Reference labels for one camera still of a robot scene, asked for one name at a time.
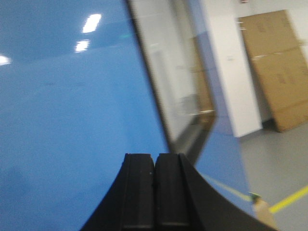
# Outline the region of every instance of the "gray floor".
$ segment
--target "gray floor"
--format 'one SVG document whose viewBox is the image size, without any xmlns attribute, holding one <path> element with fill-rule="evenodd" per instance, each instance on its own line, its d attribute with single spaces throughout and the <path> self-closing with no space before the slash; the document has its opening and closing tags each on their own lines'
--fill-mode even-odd
<svg viewBox="0 0 308 231">
<path fill-rule="evenodd" d="M 284 133 L 273 126 L 241 140 L 251 191 L 270 206 L 308 185 L 308 123 Z M 281 231 L 308 230 L 308 195 L 274 216 Z"/>
</svg>

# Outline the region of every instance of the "yellow floor line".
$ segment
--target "yellow floor line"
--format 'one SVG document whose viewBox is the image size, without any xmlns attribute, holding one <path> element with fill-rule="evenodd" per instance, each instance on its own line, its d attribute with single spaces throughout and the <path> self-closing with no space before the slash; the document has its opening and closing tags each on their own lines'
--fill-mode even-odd
<svg viewBox="0 0 308 231">
<path fill-rule="evenodd" d="M 307 194 L 308 194 L 308 185 L 302 188 L 301 190 L 295 192 L 294 194 L 288 196 L 287 198 L 283 199 L 282 201 L 278 202 L 277 204 L 272 206 L 269 210 L 273 214 L 278 213 L 280 210 L 284 209 L 285 207 L 289 206 L 295 201 L 301 199 Z"/>
</svg>

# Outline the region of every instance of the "flattened cardboard box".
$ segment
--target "flattened cardboard box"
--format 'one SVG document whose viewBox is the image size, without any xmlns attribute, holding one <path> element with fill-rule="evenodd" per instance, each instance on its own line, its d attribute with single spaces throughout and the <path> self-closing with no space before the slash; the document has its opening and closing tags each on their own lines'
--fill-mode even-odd
<svg viewBox="0 0 308 231">
<path fill-rule="evenodd" d="M 278 131 L 308 121 L 308 67 L 286 11 L 243 17 L 240 22 Z"/>
</svg>

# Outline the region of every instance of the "blue wall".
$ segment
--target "blue wall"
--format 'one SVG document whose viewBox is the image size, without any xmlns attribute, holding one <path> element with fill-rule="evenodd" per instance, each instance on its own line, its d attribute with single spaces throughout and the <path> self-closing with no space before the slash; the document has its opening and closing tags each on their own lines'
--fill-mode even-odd
<svg viewBox="0 0 308 231">
<path fill-rule="evenodd" d="M 196 167 L 247 193 L 199 2 L 190 4 L 218 109 Z M 102 14 L 97 30 L 82 34 L 93 13 Z M 0 230 L 78 230 L 125 153 L 168 151 L 127 9 L 121 0 L 2 0 L 0 25 L 0 54 L 11 59 L 0 66 Z M 75 53 L 83 39 L 88 50 Z"/>
</svg>

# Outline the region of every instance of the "glass window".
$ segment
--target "glass window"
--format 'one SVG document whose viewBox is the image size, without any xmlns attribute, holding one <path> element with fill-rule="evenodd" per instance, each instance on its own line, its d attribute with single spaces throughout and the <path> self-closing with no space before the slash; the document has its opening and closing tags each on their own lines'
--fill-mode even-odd
<svg viewBox="0 0 308 231">
<path fill-rule="evenodd" d="M 184 0 L 129 0 L 171 152 L 195 159 L 214 122 L 205 68 Z"/>
</svg>

